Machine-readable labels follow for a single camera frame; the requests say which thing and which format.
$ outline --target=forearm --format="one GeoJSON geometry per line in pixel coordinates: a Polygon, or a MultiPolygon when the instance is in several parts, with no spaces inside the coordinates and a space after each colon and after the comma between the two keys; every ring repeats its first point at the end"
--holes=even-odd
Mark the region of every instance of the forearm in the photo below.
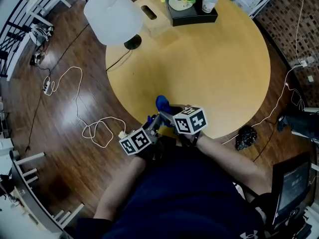
{"type": "Polygon", "coordinates": [[[247,157],[231,150],[219,142],[203,135],[197,141],[197,148],[213,159],[221,168],[238,182],[246,185],[257,194],[271,192],[264,174],[247,157]]]}
{"type": "Polygon", "coordinates": [[[98,204],[94,218],[112,221],[145,167],[145,160],[135,157],[108,186],[98,204]]]}

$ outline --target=white lampshade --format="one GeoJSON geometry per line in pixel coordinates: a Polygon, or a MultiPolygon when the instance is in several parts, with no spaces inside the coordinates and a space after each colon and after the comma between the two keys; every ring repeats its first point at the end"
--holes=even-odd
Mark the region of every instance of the white lampshade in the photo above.
{"type": "Polygon", "coordinates": [[[143,12],[131,0],[89,0],[84,15],[104,45],[125,43],[143,25],[143,12]]]}

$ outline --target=black lamp base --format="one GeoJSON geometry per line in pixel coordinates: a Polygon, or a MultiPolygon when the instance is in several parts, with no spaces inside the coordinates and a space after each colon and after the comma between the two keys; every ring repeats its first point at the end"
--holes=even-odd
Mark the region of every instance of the black lamp base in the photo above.
{"type": "Polygon", "coordinates": [[[137,34],[132,39],[125,42],[124,46],[128,50],[135,50],[136,48],[140,46],[141,42],[142,42],[142,38],[137,34]]]}

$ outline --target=white cup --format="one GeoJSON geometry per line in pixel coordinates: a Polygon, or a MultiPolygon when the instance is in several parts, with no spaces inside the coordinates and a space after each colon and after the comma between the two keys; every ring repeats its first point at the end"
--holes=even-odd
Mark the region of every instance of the white cup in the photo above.
{"type": "Polygon", "coordinates": [[[201,6],[201,9],[205,13],[210,13],[217,3],[218,0],[203,0],[203,4],[201,6]]]}

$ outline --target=wooden floor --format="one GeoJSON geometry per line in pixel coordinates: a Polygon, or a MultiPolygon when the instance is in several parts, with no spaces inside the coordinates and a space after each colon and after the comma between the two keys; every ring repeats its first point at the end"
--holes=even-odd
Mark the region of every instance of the wooden floor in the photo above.
{"type": "MultiPolygon", "coordinates": [[[[115,97],[105,73],[105,49],[95,37],[83,14],[83,0],[69,0],[72,8],[59,4],[48,19],[54,26],[54,35],[50,39],[47,55],[41,67],[54,68],[51,80],[59,77],[71,66],[83,69],[83,81],[78,99],[79,116],[87,123],[100,118],[115,116],[127,123],[128,131],[140,124],[128,114],[115,97]],[[83,30],[70,48],[68,45],[83,30]]],[[[271,79],[267,96],[255,116],[248,124],[252,125],[267,116],[275,106],[281,94],[286,68],[278,54],[266,40],[271,58],[271,79]]],[[[125,166],[130,157],[122,151],[117,140],[102,149],[90,140],[82,138],[83,123],[76,117],[75,102],[80,80],[80,71],[72,69],[60,83],[58,91],[51,97],[42,96],[31,137],[31,149],[25,153],[33,114],[39,99],[44,78],[48,71],[29,66],[34,44],[29,43],[20,59],[14,76],[9,83],[1,81],[4,108],[10,112],[9,125],[12,128],[12,140],[22,157],[45,152],[46,156],[25,166],[38,168],[39,181],[33,185],[36,195],[52,214],[59,210],[74,210],[81,202],[85,204],[80,216],[91,217],[98,201],[113,179],[115,172],[125,166]]],[[[285,90],[279,107],[269,118],[275,122],[280,111],[290,103],[291,94],[285,90]]],[[[110,129],[117,135],[123,130],[120,122],[109,120],[110,129]]],[[[272,125],[264,122],[255,129],[258,138],[253,146],[240,153],[254,159],[267,143],[272,125]]],[[[110,138],[106,129],[100,127],[96,140],[105,144],[110,138]]],[[[235,140],[227,145],[234,148],[235,140]]],[[[294,136],[286,128],[277,132],[257,159],[256,164],[262,169],[271,183],[272,165],[293,157],[301,152],[313,152],[313,145],[305,138],[294,136]]]]}

